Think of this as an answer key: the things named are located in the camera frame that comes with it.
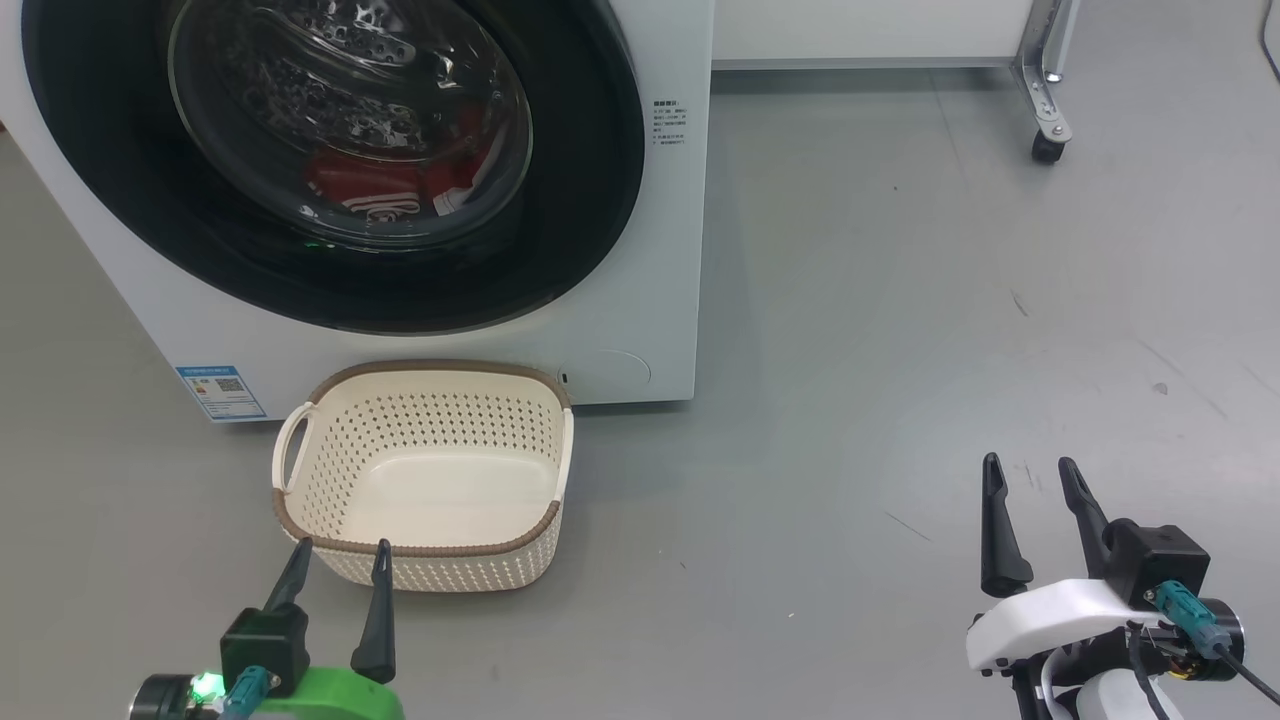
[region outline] front-loading washing machine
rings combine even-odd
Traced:
[[[393,359],[692,397],[713,0],[0,8],[0,120],[215,421]]]

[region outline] gray floor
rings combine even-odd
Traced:
[[[1178,523],[1280,680],[1280,85],[1260,3],[1084,8],[1028,160],[1005,74],[721,77],[699,397],[581,420],[527,591],[399,597],[415,719],[1015,717],[969,673],[978,473],[1039,582],[1082,575],[1055,462]],[[210,667],[288,555],[274,428],[214,428],[0,140],[0,715],[118,717]],[[367,603],[302,597],[319,664]],[[1243,682],[1194,717],[1267,716]]]

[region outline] green light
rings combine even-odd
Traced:
[[[191,679],[191,698],[196,705],[206,705],[227,694],[227,685],[218,673],[201,673]]]

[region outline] metal leg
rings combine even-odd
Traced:
[[[1056,163],[1071,140],[1071,126],[1050,92],[1050,76],[1053,82],[1062,77],[1078,8],[1079,0],[1034,0],[1014,63],[1014,77],[1039,123],[1032,145],[1032,158],[1039,163]]]

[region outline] washing machine drum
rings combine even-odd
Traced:
[[[196,278],[308,323],[433,333],[581,282],[645,123],[593,0],[24,0],[88,187]]]

